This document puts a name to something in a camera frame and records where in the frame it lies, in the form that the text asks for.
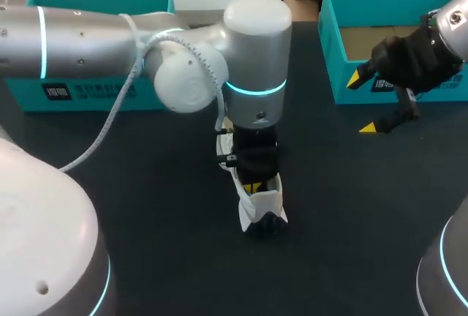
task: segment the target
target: table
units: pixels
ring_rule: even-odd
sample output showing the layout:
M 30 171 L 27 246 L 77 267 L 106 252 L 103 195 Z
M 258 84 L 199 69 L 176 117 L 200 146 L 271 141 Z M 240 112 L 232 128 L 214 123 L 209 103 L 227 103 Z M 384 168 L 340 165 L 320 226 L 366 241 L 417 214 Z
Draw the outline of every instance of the table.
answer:
M 420 315 L 418 262 L 468 192 L 467 106 L 421 104 L 420 121 L 362 135 L 393 107 L 334 105 L 316 25 L 294 26 L 290 58 L 279 125 L 287 234 L 241 233 L 234 186 L 214 162 L 214 108 L 122 113 L 70 173 L 107 238 L 118 316 Z M 55 166 L 106 117 L 24 115 L 0 89 L 0 124 Z

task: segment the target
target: blue led light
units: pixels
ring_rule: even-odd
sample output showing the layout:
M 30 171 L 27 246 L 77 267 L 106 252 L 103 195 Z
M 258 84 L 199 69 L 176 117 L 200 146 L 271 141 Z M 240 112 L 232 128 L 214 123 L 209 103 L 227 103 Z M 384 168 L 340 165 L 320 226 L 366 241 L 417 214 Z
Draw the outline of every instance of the blue led light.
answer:
M 105 283 L 105 287 L 104 287 L 104 290 L 102 291 L 102 295 L 101 295 L 101 298 L 99 298 L 99 301 L 97 302 L 96 306 L 94 307 L 93 311 L 91 311 L 91 314 L 89 314 L 89 316 L 95 316 L 97 310 L 99 310 L 99 308 L 101 307 L 101 304 L 102 304 L 102 301 L 104 300 L 104 297 L 107 293 L 107 289 L 109 288 L 109 282 L 110 282 L 110 258 L 108 258 L 108 270 L 107 270 L 107 281 Z
M 282 89 L 284 86 L 286 86 L 286 80 L 284 80 L 283 83 L 281 83 L 279 86 L 273 89 L 269 89 L 267 91 L 247 91 L 245 89 L 240 89 L 236 86 L 233 86 L 231 83 L 226 82 L 226 84 L 231 88 L 233 91 L 237 91 L 238 93 L 245 94 L 245 95 L 255 95 L 255 96 L 262 96 L 262 95 L 269 95 L 276 93 L 280 89 Z
M 47 37 L 45 35 L 45 17 L 44 9 L 37 7 L 39 11 L 39 25 L 41 28 L 41 79 L 47 74 Z
M 444 257 L 444 236 L 445 236 L 445 230 L 447 229 L 448 223 L 452 220 L 452 217 L 448 220 L 448 222 L 445 224 L 444 230 L 442 231 L 442 235 L 440 236 L 440 260 L 442 261 L 442 268 L 444 270 L 445 276 L 447 277 L 447 281 L 452 287 L 453 291 L 455 292 L 456 296 L 460 299 L 460 301 L 464 304 L 466 308 L 468 308 L 468 301 L 463 297 L 463 295 L 460 293 L 460 290 L 456 287 L 455 283 L 452 280 L 452 277 L 450 277 L 450 274 L 448 273 L 448 268 L 447 265 L 445 264 L 445 257 Z

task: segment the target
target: robotic arm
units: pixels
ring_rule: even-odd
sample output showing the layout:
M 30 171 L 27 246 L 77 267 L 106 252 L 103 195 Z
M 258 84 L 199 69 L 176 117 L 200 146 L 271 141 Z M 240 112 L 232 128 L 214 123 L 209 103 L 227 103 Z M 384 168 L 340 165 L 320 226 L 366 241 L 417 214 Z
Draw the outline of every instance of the robotic arm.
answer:
M 100 144 L 139 75 L 175 112 L 195 112 L 217 98 L 218 161 L 233 177 L 243 230 L 269 217 L 268 227 L 286 221 L 275 132 L 291 35 L 284 3 L 237 0 L 221 23 L 201 29 L 165 12 L 49 7 L 0 7 L 0 22 L 2 77 L 127 76 L 97 140 L 61 171 L 0 139 L 0 314 L 115 314 L 113 270 L 96 213 L 63 172 Z
M 199 29 L 166 12 L 128 16 L 50 7 L 0 7 L 0 22 L 3 77 L 128 75 L 97 140 L 62 171 L 97 148 L 130 84 L 144 75 L 175 112 L 196 112 L 217 98 L 218 162 L 233 175 L 243 230 L 268 212 L 287 220 L 275 130 L 291 35 L 290 10 L 282 1 L 236 0 L 221 23 Z M 269 200 L 265 192 L 271 191 Z
M 424 17 L 410 36 L 386 39 L 374 47 L 371 59 L 359 66 L 348 88 L 359 88 L 379 73 L 397 87 L 401 107 L 367 129 L 390 132 L 411 119 L 414 94 L 430 91 L 460 71 L 468 60 L 467 17 L 468 0 L 452 0 Z M 467 218 L 465 199 L 420 262 L 416 295 L 424 316 L 468 315 Z
M 376 73 L 395 86 L 399 109 L 362 129 L 388 133 L 418 117 L 415 95 L 430 91 L 461 70 L 468 59 L 468 0 L 452 0 L 422 17 L 408 37 L 391 37 L 376 45 L 347 87 L 360 88 Z

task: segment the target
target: cable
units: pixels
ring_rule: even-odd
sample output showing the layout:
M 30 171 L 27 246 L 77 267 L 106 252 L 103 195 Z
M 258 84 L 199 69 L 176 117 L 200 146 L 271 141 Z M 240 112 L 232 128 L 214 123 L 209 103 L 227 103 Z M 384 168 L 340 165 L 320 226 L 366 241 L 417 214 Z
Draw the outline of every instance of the cable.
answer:
M 101 145 L 110 127 L 112 126 L 112 123 L 117 115 L 117 112 L 119 111 L 122 105 L 122 102 L 124 101 L 125 95 L 127 94 L 130 86 L 133 84 L 135 79 L 141 73 L 142 65 L 143 65 L 143 57 L 147 54 L 147 52 L 149 52 L 150 49 L 152 49 L 154 46 L 158 45 L 161 42 L 171 41 L 171 42 L 178 43 L 179 45 L 182 45 L 203 65 L 206 72 L 209 74 L 211 82 L 214 84 L 214 88 L 216 90 L 216 100 L 218 104 L 218 117 L 215 123 L 215 130 L 220 131 L 222 128 L 222 122 L 224 120 L 224 97 L 222 95 L 222 90 L 221 90 L 222 83 L 218 83 L 218 78 L 215 72 L 211 68 L 211 65 L 206 61 L 206 59 L 202 57 L 202 53 L 196 47 L 194 47 L 188 42 L 185 42 L 183 39 L 179 37 L 171 36 L 166 33 L 158 33 L 158 34 L 153 35 L 151 39 L 145 45 L 143 45 L 143 43 L 138 38 L 137 29 L 135 27 L 135 24 L 133 23 L 133 20 L 128 15 L 122 15 L 122 16 L 124 16 L 127 19 L 127 21 L 129 21 L 129 25 L 132 28 L 134 36 L 135 36 L 135 42 L 137 45 L 137 57 L 135 59 L 135 63 L 133 64 L 130 70 L 130 73 L 127 76 L 127 79 L 125 80 L 124 85 L 122 86 L 120 92 L 118 93 L 116 101 L 114 102 L 112 108 L 110 109 L 109 115 L 107 116 L 105 120 L 104 126 L 102 126 L 94 142 L 77 159 L 73 160 L 68 165 L 65 165 L 62 168 L 60 168 L 61 172 L 67 172 L 71 170 L 72 168 L 78 166 L 81 162 L 84 162 Z

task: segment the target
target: black glove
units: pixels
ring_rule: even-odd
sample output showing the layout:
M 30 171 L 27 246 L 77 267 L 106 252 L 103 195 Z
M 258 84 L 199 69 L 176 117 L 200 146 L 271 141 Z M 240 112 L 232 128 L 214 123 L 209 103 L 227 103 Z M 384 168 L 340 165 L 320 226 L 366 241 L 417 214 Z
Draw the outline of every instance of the black glove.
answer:
M 430 91 L 460 72 L 462 61 L 438 32 L 422 26 L 408 37 L 385 39 L 372 49 L 371 65 L 381 78 L 415 94 Z

